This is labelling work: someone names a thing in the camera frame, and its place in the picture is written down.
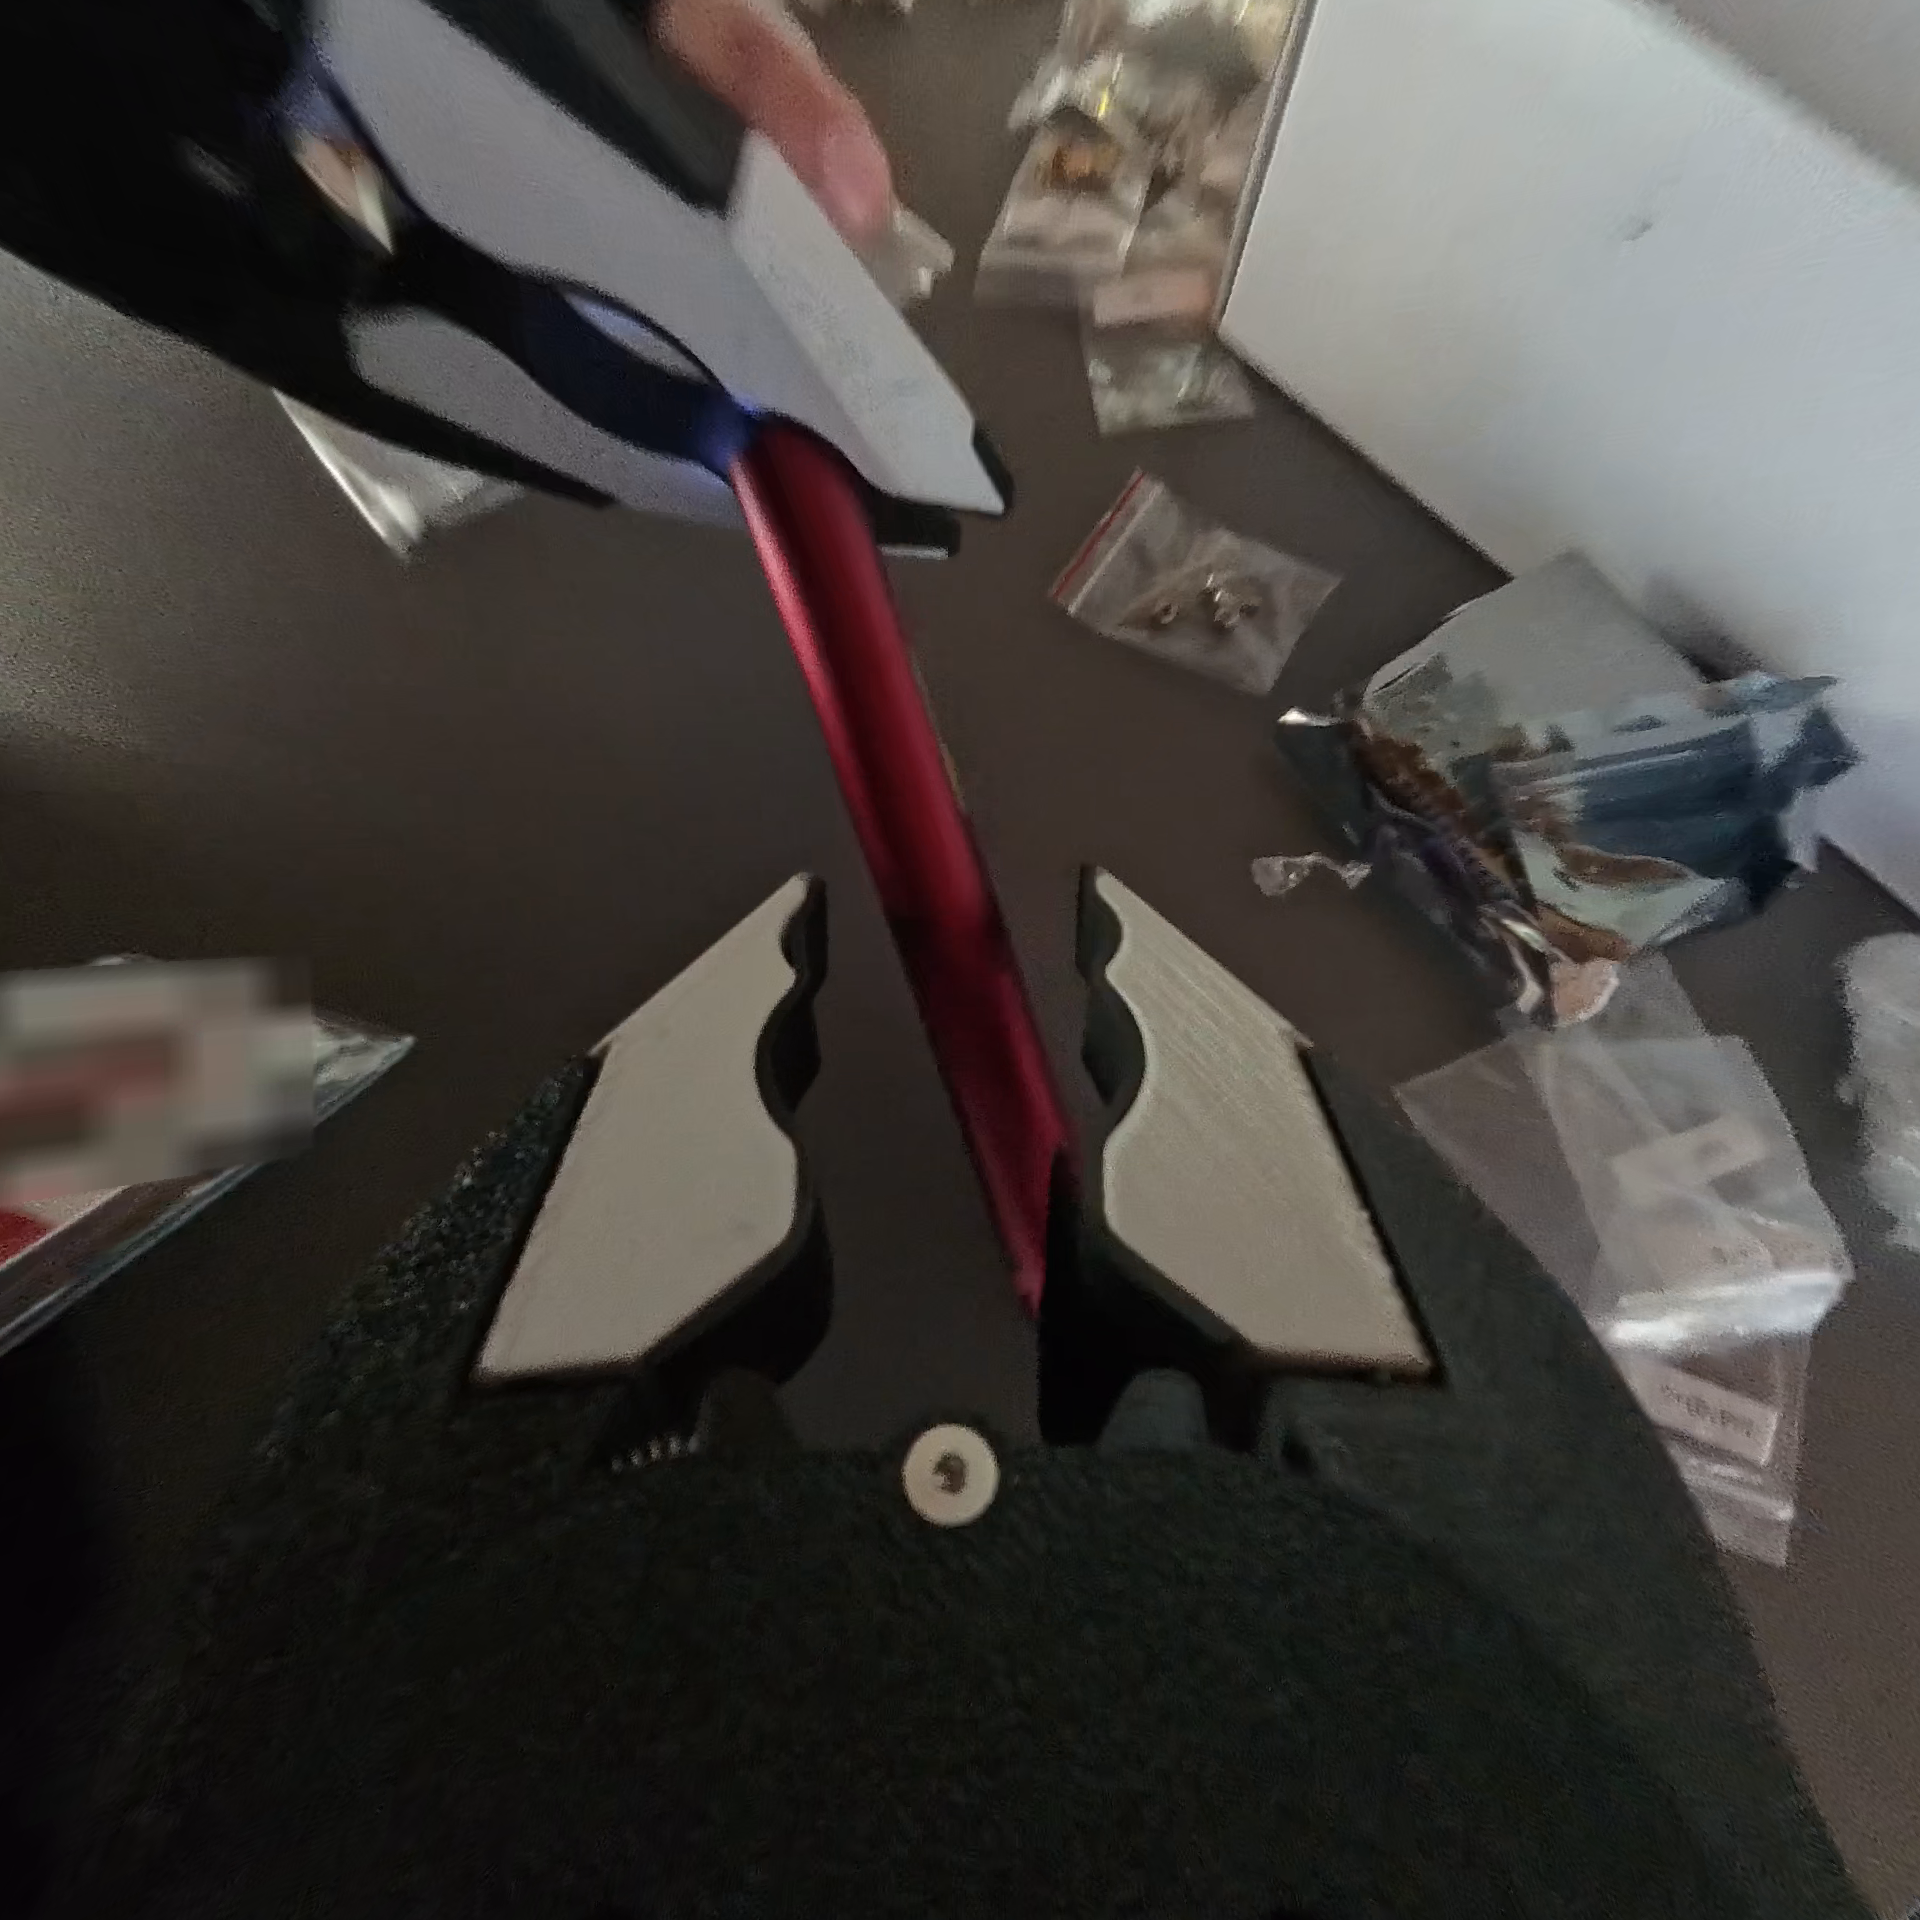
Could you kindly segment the dark grey desk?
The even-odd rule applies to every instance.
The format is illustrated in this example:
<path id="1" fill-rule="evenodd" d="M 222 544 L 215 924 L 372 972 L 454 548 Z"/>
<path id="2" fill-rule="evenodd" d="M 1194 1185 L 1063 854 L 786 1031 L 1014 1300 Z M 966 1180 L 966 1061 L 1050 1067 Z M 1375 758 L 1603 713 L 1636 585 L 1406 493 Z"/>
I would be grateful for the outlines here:
<path id="1" fill-rule="evenodd" d="M 1076 324 L 975 304 L 1006 109 L 1055 5 L 821 24 L 960 263 L 928 341 L 1014 511 L 896 577 L 1076 1111 L 1076 873 L 1098 863 L 1389 1099 L 1492 1038 L 1456 953 L 1322 847 L 1272 750 L 1502 572 L 1272 391 L 1251 422 L 1101 438 Z M 527 499 L 391 556 L 275 399 L 5 264 L 5 969 L 106 953 L 307 965 L 414 1052 L 5 1358 L 5 1916 L 42 1907 L 124 1683 L 288 1375 L 406 1217 L 568 1055 L 792 873 L 830 895 L 799 1125 L 837 1279 L 786 1390 L 824 1448 L 916 1407 L 1036 1432 L 996 1257 L 797 667 L 741 536 Z M 1107 640 L 1050 592 L 1135 471 L 1338 576 L 1266 695 Z"/>

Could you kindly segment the crumpled clear plastic wrap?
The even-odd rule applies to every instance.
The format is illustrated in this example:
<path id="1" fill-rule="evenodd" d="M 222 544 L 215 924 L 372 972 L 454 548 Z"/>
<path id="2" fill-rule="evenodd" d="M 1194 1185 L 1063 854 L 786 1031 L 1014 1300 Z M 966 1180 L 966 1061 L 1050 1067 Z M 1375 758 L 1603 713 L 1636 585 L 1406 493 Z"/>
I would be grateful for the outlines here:
<path id="1" fill-rule="evenodd" d="M 1917 1252 L 1917 935 L 1882 933 L 1840 960 L 1861 1180 L 1887 1239 Z"/>

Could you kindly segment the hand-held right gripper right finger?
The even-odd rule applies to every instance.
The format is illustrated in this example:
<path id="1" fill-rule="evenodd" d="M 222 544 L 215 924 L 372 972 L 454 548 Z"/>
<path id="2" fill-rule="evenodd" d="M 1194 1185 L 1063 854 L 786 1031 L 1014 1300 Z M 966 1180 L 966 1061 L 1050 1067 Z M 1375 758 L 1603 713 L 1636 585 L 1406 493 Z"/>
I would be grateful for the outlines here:
<path id="1" fill-rule="evenodd" d="M 1115 873 L 1083 868 L 1079 884 L 1099 1247 L 1235 1358 L 1429 1374 L 1304 1036 Z"/>

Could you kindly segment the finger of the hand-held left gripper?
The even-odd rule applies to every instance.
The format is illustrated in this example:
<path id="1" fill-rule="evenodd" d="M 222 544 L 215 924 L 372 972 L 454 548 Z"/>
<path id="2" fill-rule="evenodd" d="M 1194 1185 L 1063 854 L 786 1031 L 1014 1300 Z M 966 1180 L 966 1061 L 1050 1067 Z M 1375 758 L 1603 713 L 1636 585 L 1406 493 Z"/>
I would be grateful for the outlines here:
<path id="1" fill-rule="evenodd" d="M 456 463 L 741 521 L 728 469 L 788 424 L 878 521 L 1006 515 L 1010 475 L 908 317 L 619 5 L 309 5 L 307 129 L 365 167 L 352 371 L 474 441 Z"/>
<path id="2" fill-rule="evenodd" d="M 949 558 L 965 396 L 872 283 L 732 283 L 669 326 L 564 283 L 456 283 L 355 311 L 355 373 L 480 445 L 662 521 L 742 527 L 728 483 L 763 424 L 837 449 L 884 556 Z"/>

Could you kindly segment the clear blister pack red card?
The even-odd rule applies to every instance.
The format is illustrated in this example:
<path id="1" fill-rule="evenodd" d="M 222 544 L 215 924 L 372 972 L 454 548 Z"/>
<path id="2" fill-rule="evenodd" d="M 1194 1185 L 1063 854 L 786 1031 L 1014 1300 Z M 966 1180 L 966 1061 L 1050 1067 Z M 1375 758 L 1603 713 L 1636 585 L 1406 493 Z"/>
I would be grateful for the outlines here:
<path id="1" fill-rule="evenodd" d="M 264 958 L 5 972 L 3 1352 L 303 1152 L 414 1046 Z"/>

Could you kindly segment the silver foil bag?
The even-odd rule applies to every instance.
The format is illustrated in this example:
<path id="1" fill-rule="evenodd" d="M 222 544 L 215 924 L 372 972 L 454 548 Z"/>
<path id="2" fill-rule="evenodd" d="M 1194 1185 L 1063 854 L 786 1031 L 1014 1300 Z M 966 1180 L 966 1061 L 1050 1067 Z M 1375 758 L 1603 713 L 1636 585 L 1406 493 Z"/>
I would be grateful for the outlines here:
<path id="1" fill-rule="evenodd" d="M 1589 560 L 1456 608 L 1326 710 L 1287 771 L 1509 1015 L 1591 1022 L 1636 961 L 1749 920 L 1818 862 L 1855 743 L 1829 676 L 1710 678 Z"/>

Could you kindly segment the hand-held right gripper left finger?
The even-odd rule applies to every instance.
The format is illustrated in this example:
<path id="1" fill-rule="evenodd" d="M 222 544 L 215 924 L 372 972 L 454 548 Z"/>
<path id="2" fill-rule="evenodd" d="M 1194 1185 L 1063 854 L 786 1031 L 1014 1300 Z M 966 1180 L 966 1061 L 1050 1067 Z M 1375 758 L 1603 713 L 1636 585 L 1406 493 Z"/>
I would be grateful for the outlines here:
<path id="1" fill-rule="evenodd" d="M 484 1384 L 678 1359 L 755 1312 L 821 1341 L 832 1261 L 797 1135 L 821 1069 L 828 897 L 779 884 L 588 1053 L 588 1093 L 474 1358 Z"/>

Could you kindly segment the large clear zip bag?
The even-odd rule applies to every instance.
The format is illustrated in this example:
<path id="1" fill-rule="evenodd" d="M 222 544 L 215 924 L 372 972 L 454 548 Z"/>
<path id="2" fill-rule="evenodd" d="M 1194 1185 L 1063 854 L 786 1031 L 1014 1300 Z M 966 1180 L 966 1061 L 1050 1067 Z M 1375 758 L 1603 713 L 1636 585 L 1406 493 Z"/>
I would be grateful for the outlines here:
<path id="1" fill-rule="evenodd" d="M 1786 1568 L 1814 1332 L 1854 1264 L 1750 1046 L 1660 955 L 1413 1076 L 1415 1132 L 1611 1356 L 1716 1545 Z"/>

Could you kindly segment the person's left hand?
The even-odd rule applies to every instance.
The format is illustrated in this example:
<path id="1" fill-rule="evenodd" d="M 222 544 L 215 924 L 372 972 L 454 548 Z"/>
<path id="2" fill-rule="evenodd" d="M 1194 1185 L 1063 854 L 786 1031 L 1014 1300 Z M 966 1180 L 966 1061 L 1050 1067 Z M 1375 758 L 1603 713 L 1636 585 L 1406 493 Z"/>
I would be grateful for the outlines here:
<path id="1" fill-rule="evenodd" d="M 655 1 L 648 33 L 782 152 L 854 249 L 890 232 L 896 181 L 879 135 L 784 5 Z"/>

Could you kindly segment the small silver bag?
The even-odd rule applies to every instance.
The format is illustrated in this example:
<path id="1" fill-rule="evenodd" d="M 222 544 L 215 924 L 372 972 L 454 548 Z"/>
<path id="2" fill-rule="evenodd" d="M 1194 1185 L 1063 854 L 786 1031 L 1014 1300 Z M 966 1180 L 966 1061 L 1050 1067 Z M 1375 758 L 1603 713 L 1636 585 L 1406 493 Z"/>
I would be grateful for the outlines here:
<path id="1" fill-rule="evenodd" d="M 509 507 L 522 489 L 480 471 L 397 447 L 299 399 L 275 392 L 307 449 L 324 469 L 370 532 L 406 558 L 436 534 Z"/>

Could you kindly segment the orange and white cardboard box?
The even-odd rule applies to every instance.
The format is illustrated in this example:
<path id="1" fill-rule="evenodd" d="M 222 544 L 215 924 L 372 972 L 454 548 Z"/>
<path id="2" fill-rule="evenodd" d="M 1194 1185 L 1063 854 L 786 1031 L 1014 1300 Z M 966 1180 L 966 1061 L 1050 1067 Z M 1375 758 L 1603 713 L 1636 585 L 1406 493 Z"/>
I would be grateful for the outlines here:
<path id="1" fill-rule="evenodd" d="M 1660 5 L 1304 5 L 1219 324 L 1509 572 L 1838 680 L 1915 905 L 1915 185 Z"/>

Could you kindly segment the red screwdriver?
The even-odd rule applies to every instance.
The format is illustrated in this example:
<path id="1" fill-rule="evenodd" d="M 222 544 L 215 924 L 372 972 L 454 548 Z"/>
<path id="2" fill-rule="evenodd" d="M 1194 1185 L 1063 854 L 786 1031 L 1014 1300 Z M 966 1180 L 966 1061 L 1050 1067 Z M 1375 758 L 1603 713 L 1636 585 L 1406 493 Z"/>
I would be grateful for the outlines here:
<path id="1" fill-rule="evenodd" d="M 767 422 L 728 483 L 1022 1305 L 1046 1281 L 1071 1127 L 853 469 Z"/>

